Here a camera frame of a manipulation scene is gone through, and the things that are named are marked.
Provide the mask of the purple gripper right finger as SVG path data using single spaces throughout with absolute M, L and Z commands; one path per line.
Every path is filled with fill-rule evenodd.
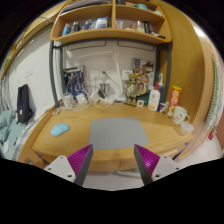
M 137 144 L 134 145 L 134 156 L 144 185 L 180 170 L 178 164 L 169 156 L 158 156 Z

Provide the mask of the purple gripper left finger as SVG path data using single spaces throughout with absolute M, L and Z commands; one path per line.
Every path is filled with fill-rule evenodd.
M 93 156 L 93 145 L 90 144 L 70 154 L 60 155 L 50 163 L 45 171 L 82 186 Z

